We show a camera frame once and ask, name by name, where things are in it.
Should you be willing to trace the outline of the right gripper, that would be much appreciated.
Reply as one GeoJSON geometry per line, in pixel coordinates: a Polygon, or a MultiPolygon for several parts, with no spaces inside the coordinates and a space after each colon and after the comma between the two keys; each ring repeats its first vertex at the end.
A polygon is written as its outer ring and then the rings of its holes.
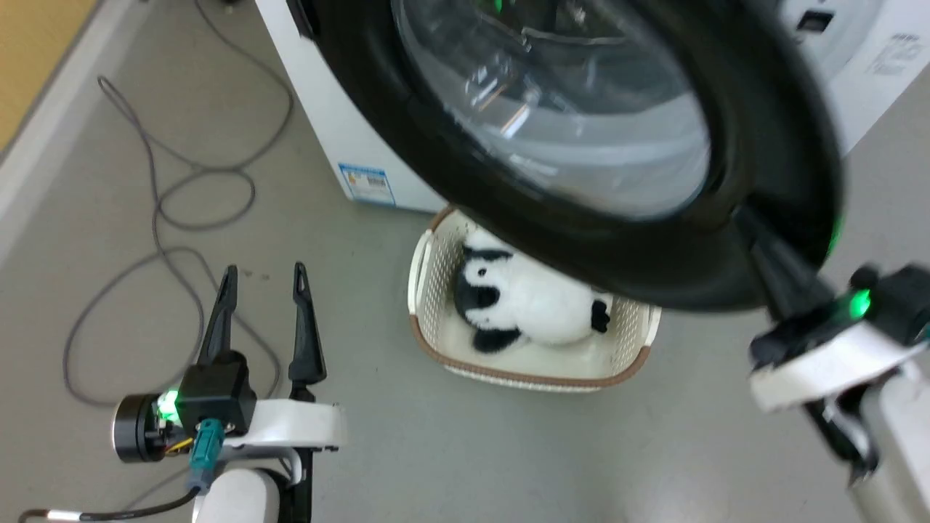
{"type": "Polygon", "coordinates": [[[870,383],[928,350],[928,268],[860,267],[835,291],[751,206],[732,213],[755,288],[780,322],[750,346],[748,387],[761,410],[784,410],[870,383]]]}

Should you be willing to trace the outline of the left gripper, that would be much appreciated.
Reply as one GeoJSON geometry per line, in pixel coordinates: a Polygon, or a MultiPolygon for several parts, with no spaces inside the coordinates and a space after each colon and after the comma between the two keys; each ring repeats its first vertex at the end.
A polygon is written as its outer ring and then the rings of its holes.
{"type": "MultiPolygon", "coordinates": [[[[230,345],[230,328],[237,309],[238,269],[229,265],[220,281],[205,337],[197,355],[199,365],[241,360],[230,345]]],[[[344,410],[315,403],[310,387],[328,377],[313,305],[307,268],[294,264],[293,300],[296,305],[294,354],[288,366],[289,400],[260,400],[249,430],[228,429],[217,460],[298,459],[298,450],[337,451],[346,442],[344,410]]],[[[193,432],[180,424],[177,393],[133,394],[114,411],[112,448],[123,463],[154,463],[166,457],[193,457],[193,432]]]]}

